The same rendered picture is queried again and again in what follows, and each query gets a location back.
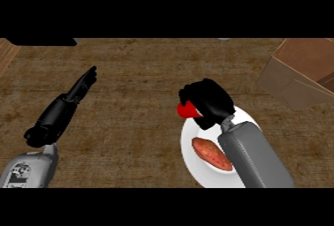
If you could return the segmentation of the white plate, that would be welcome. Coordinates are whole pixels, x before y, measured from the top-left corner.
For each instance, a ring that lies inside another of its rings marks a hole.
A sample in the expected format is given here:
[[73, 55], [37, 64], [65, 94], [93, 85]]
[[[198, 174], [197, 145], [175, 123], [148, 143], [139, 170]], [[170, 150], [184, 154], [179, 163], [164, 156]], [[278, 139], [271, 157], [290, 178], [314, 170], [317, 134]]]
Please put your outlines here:
[[201, 138], [212, 140], [216, 145], [218, 136], [222, 134], [221, 126], [216, 124], [210, 129], [203, 130], [192, 118], [187, 118], [184, 122], [181, 148], [185, 166], [189, 173], [206, 188], [244, 188], [246, 185], [240, 179], [237, 170], [225, 171], [216, 168], [197, 155], [192, 147], [192, 139]]

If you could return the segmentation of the orange sweet potato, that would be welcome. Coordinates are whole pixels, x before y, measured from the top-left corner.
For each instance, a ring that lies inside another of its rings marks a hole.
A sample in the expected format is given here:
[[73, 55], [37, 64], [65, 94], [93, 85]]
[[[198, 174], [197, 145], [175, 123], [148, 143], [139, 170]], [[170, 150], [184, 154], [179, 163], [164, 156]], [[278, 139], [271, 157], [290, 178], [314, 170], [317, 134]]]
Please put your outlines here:
[[210, 139], [195, 137], [192, 147], [198, 157], [218, 169], [232, 171], [232, 163]]

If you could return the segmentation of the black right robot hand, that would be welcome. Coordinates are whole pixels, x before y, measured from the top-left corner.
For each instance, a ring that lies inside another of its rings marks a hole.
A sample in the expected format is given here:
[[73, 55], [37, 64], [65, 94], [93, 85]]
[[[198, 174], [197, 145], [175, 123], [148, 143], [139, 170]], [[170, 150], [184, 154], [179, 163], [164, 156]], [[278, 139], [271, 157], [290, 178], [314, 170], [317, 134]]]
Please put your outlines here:
[[225, 119], [237, 112], [234, 101], [222, 86], [212, 79], [203, 79], [185, 85], [179, 91], [181, 102], [191, 102], [200, 111], [201, 117], [195, 117], [195, 123], [203, 130], [222, 124]]

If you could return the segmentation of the brown cardboard box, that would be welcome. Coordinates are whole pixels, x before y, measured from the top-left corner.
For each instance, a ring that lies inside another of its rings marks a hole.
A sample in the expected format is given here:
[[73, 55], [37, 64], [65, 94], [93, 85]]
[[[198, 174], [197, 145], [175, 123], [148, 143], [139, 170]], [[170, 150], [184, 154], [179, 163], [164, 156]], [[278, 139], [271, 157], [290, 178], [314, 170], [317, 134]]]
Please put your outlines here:
[[286, 39], [257, 86], [291, 110], [334, 103], [334, 38]]

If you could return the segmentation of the red can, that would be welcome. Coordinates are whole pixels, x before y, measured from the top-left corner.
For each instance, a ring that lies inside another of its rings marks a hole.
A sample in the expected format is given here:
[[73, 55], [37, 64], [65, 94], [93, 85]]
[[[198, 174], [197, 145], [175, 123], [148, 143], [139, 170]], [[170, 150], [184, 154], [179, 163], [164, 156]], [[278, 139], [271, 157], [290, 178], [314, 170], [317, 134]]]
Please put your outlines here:
[[203, 116], [189, 101], [178, 104], [178, 114], [182, 118], [200, 118]]

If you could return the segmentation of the black appliance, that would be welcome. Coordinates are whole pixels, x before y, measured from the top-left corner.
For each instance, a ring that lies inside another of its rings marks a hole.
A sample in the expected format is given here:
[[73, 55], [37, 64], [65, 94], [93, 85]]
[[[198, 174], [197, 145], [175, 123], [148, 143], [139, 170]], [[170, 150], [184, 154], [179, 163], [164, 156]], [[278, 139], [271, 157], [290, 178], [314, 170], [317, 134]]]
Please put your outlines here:
[[61, 39], [22, 39], [22, 38], [8, 38], [12, 44], [18, 46], [76, 46], [77, 41], [74, 38]]

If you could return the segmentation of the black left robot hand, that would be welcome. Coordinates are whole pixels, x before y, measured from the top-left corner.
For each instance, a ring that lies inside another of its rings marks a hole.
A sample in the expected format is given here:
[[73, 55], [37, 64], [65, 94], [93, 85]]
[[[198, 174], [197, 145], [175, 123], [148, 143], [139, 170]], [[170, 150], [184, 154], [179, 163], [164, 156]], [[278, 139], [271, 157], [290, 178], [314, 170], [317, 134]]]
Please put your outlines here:
[[61, 94], [45, 109], [36, 125], [27, 130], [24, 138], [31, 147], [55, 143], [73, 120], [77, 106], [96, 82], [96, 67], [79, 78], [67, 94]]

